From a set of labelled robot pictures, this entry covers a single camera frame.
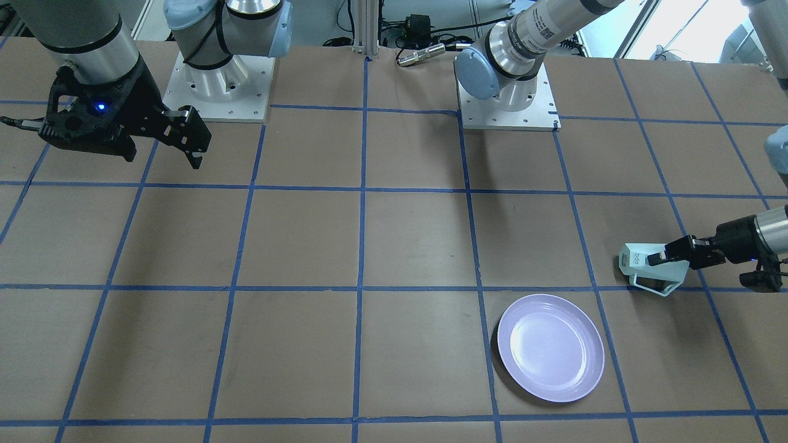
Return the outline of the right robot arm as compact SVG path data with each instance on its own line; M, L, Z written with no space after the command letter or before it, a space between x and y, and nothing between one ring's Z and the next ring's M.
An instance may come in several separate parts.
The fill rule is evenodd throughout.
M56 62L39 118L2 117L54 148L136 157L155 138L200 168L211 122L262 122L290 1L11 1Z

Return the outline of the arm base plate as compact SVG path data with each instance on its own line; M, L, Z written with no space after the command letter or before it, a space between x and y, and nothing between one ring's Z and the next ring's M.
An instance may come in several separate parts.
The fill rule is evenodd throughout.
M191 105L205 122L264 123L276 58L235 55L216 70L197 70L175 59L163 103Z
M462 126L470 130L554 131L562 127L548 68L535 78L507 85L490 99L477 99L457 84Z

